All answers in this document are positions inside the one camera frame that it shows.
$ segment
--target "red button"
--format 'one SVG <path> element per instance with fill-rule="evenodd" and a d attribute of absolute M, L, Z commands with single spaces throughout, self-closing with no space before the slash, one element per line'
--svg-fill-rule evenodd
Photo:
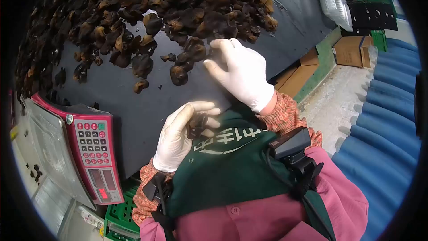
<path fill-rule="evenodd" d="M 233 215 L 238 215 L 238 214 L 239 214 L 239 207 L 232 207 L 232 208 L 230 209 L 230 212 L 231 212 Z"/>

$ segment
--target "white latex glove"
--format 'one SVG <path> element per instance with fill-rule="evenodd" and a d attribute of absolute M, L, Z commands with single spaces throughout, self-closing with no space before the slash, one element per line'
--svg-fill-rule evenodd
<path fill-rule="evenodd" d="M 219 115 L 220 109 L 214 107 L 214 103 L 206 101 L 194 101 L 180 107 L 168 116 L 160 133 L 158 149 L 153 157 L 153 166 L 163 172 L 174 172 L 181 161 L 189 153 L 192 140 L 187 137 L 187 123 L 194 113 L 206 113 L 208 115 Z M 220 123 L 209 117 L 207 125 L 218 128 Z M 214 137 L 214 133 L 205 129 L 202 135 Z"/>
<path fill-rule="evenodd" d="M 259 113 L 269 103 L 275 92 L 266 81 L 266 60 L 256 51 L 244 47 L 238 39 L 216 39 L 212 48 L 222 51 L 228 72 L 212 60 L 205 60 L 208 72 L 238 100 L 253 112 Z"/>

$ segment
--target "orange patterned sleeve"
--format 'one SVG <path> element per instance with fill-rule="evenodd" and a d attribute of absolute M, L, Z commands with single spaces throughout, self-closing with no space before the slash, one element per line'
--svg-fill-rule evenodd
<path fill-rule="evenodd" d="M 136 208 L 132 210 L 132 219 L 134 222 L 140 226 L 142 221 L 145 218 L 152 216 L 152 211 L 155 211 L 158 208 L 158 202 L 156 200 L 149 201 L 147 197 L 142 192 L 142 188 L 148 184 L 148 182 L 153 178 L 159 170 L 155 169 L 153 166 L 153 158 L 150 160 L 146 166 L 142 167 L 140 170 L 140 179 L 141 184 L 138 187 L 136 194 L 134 195 L 134 203 Z M 166 181 L 172 179 L 175 172 L 163 172 L 166 177 Z"/>
<path fill-rule="evenodd" d="M 268 115 L 256 115 L 259 120 L 266 123 L 267 129 L 279 133 L 282 136 L 297 127 L 307 127 L 306 119 L 299 118 L 299 110 L 297 109 L 296 101 L 286 94 L 277 91 L 275 91 L 275 93 L 278 96 L 278 101 L 273 111 Z M 308 130 L 311 136 L 310 147 L 321 147 L 321 131 L 315 132 L 311 127 L 309 127 Z"/>

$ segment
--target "green plastic crate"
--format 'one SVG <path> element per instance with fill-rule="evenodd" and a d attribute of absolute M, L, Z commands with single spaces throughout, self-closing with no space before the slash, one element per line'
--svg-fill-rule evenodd
<path fill-rule="evenodd" d="M 387 38 L 384 30 L 372 30 L 373 44 L 378 51 L 388 51 Z"/>
<path fill-rule="evenodd" d="M 132 219 L 132 210 L 136 205 L 132 198 L 138 190 L 138 184 L 127 181 L 122 185 L 124 202 L 109 205 L 104 218 L 104 237 L 115 241 L 137 241 L 140 227 Z"/>

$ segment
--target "dried black fungus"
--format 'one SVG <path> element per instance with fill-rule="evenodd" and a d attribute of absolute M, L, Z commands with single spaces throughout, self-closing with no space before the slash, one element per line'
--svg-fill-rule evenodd
<path fill-rule="evenodd" d="M 170 53 L 168 55 L 165 56 L 161 56 L 160 57 L 162 59 L 162 61 L 166 62 L 166 61 L 170 61 L 170 62 L 175 62 L 176 57 L 174 54 Z"/>
<path fill-rule="evenodd" d="M 92 108 L 99 110 L 100 109 L 100 105 L 97 102 L 94 102 L 93 105 L 91 105 Z"/>
<path fill-rule="evenodd" d="M 205 113 L 196 113 L 189 121 L 189 131 L 187 137 L 189 139 L 197 139 L 201 136 L 201 133 L 205 130 L 208 121 L 208 115 Z"/>
<path fill-rule="evenodd" d="M 153 69 L 153 60 L 148 54 L 138 55 L 132 58 L 132 73 L 136 77 L 147 78 Z"/>
<path fill-rule="evenodd" d="M 141 79 L 140 81 L 138 81 L 137 83 L 135 83 L 134 85 L 134 92 L 136 94 L 140 94 L 141 91 L 145 88 L 148 88 L 148 81 L 145 79 Z"/>
<path fill-rule="evenodd" d="M 156 35 L 159 30 L 163 27 L 162 19 L 158 18 L 155 13 L 149 13 L 144 16 L 142 23 L 146 27 L 147 35 Z"/>
<path fill-rule="evenodd" d="M 61 67 L 61 70 L 55 75 L 55 86 L 62 88 L 66 82 L 66 70 Z"/>
<path fill-rule="evenodd" d="M 169 75 L 174 85 L 181 86 L 187 83 L 187 72 L 181 66 L 174 65 L 169 70 Z"/>
<path fill-rule="evenodd" d="M 99 56 L 97 56 L 97 57 L 95 58 L 95 64 L 96 64 L 97 66 L 100 66 L 101 64 L 103 64 L 103 59 L 101 59 Z"/>
<path fill-rule="evenodd" d="M 76 51 L 76 52 L 74 53 L 74 59 L 75 59 L 77 62 L 81 62 L 81 61 L 82 61 L 82 54 L 81 54 L 81 52 L 80 52 L 80 51 Z"/>
<path fill-rule="evenodd" d="M 148 54 L 152 56 L 157 46 L 158 43 L 153 39 L 152 35 L 145 35 L 142 37 L 137 54 Z"/>
<path fill-rule="evenodd" d="M 180 68 L 171 74 L 182 85 L 187 81 L 186 71 L 204 59 L 206 52 L 203 43 L 187 46 L 189 37 L 237 37 L 254 43 L 261 28 L 276 30 L 273 11 L 273 0 L 39 0 L 19 45 L 14 71 L 18 100 L 21 95 L 27 98 L 38 90 L 52 90 L 52 68 L 60 64 L 67 40 L 80 47 L 74 58 L 82 63 L 73 79 L 82 83 L 92 63 L 102 64 L 99 54 L 112 52 L 110 62 L 123 68 L 132 54 L 152 56 L 158 45 L 154 37 L 162 30 L 184 47 L 175 61 Z M 147 35 L 134 37 L 126 30 L 124 23 L 133 26 L 138 21 L 143 22 Z M 163 59 L 174 61 L 173 56 Z M 60 77 L 54 81 L 61 86 Z"/>
<path fill-rule="evenodd" d="M 79 64 L 73 73 L 73 79 L 79 81 L 79 83 L 86 83 L 88 77 L 88 68 L 84 62 Z"/>

